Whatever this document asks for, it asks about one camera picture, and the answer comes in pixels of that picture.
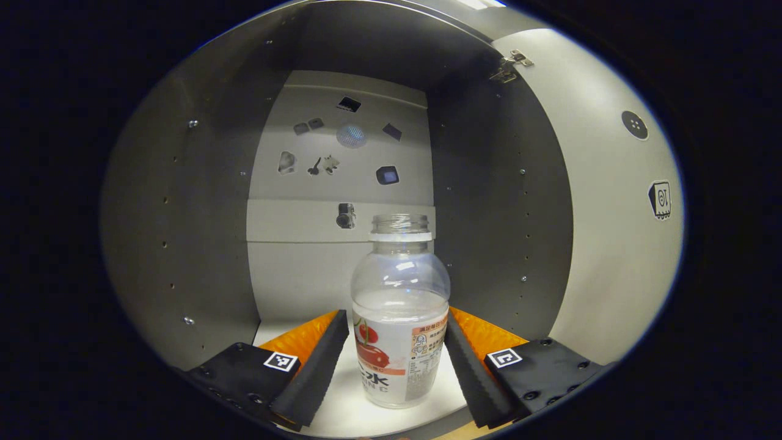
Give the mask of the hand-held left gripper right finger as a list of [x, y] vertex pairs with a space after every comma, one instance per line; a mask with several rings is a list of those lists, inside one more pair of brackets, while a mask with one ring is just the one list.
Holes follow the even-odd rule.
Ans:
[[525, 340], [457, 307], [449, 308], [445, 343], [477, 428], [500, 428], [530, 417], [612, 367], [551, 337]]

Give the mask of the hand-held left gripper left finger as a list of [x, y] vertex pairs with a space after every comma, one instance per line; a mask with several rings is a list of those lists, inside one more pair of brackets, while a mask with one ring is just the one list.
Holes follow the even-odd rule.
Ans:
[[255, 422], [301, 431], [325, 399], [348, 328], [346, 310], [337, 309], [260, 346], [233, 343], [183, 378]]

